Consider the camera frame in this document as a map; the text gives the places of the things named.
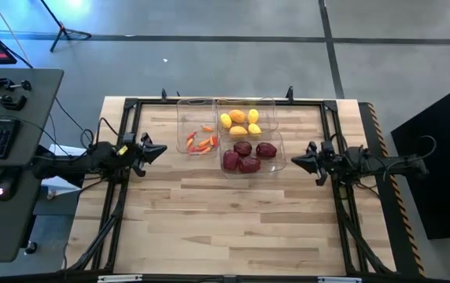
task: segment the floor tile line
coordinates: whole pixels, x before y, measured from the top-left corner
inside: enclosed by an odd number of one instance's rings
[[[15,31],[18,39],[54,40],[57,33]],[[0,31],[0,39],[12,39],[7,31]],[[70,40],[82,40],[71,37]],[[450,45],[450,39],[388,39],[388,38],[339,38],[327,39],[320,36],[232,36],[232,35],[92,35],[87,41],[139,41],[139,42],[294,42],[324,43],[331,40],[334,44],[375,44],[375,45]]]
[[[330,20],[328,19],[328,11],[326,11],[325,0],[318,0],[318,3],[319,11],[321,13],[321,21],[323,22],[323,32],[325,34],[328,61],[330,62],[330,72],[332,74],[332,80],[334,82],[335,96],[338,99],[344,99],[341,74],[338,71],[337,55],[335,54],[334,39],[332,38]]]
[[[334,38],[334,43],[385,45],[450,45],[450,39],[363,39]]]
[[[55,34],[16,32],[18,39],[54,40]],[[7,32],[0,32],[0,39],[12,39]],[[82,40],[78,36],[71,36],[71,40]],[[324,43],[324,37],[297,36],[227,36],[227,35],[92,35],[87,41],[106,42],[287,42],[287,43]]]

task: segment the yellow lemon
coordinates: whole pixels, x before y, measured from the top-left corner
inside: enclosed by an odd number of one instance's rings
[[[222,123],[222,127],[224,127],[225,129],[228,129],[232,126],[232,119],[226,113],[219,116],[219,121]]]
[[[256,109],[249,110],[248,123],[256,123],[258,121],[258,111]]]
[[[262,130],[260,129],[260,127],[258,127],[258,125],[256,125],[255,123],[251,123],[248,126],[248,132],[250,134],[261,134]]]
[[[237,134],[248,134],[248,131],[247,131],[244,127],[241,127],[241,126],[235,126],[235,127],[232,127],[232,128],[231,128],[231,130],[230,130],[229,133],[232,134],[232,135],[237,135]]]

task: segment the mouse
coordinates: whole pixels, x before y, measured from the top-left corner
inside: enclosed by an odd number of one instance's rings
[[[20,167],[9,167],[0,174],[0,201],[10,200],[15,195],[21,172]]]

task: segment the desk clamp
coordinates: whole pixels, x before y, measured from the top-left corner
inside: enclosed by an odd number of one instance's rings
[[[32,90],[31,83],[27,80],[23,80],[20,84],[16,85],[11,79],[1,78],[0,79],[0,89],[14,91],[17,87],[22,87],[24,90]],[[28,99],[21,95],[17,101],[14,101],[9,95],[0,96],[0,104],[8,110],[20,111],[25,105]]]

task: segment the black desk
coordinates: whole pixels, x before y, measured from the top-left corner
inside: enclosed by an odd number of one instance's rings
[[[0,68],[0,78],[7,77],[15,83],[26,79],[33,87],[31,92],[16,90],[16,95],[23,94],[28,98],[21,111],[5,110],[0,105],[0,116],[15,116],[44,128],[63,75],[64,72],[57,69]],[[37,149],[41,136],[42,132],[38,128],[21,123],[9,158],[0,160],[0,167],[27,164]],[[20,177],[17,194],[9,201],[0,201],[0,262],[16,258],[31,219],[40,183],[30,171],[25,171]]]

